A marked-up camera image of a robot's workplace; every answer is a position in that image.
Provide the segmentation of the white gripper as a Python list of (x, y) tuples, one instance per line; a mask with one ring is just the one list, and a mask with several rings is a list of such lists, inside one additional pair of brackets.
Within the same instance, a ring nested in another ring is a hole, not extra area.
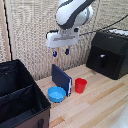
[(54, 48), (68, 46), (65, 54), (69, 55), (70, 45), (74, 45), (79, 41), (79, 29), (71, 28), (67, 30), (51, 30), (46, 34), (46, 46), (53, 50), (53, 57), (57, 56)]

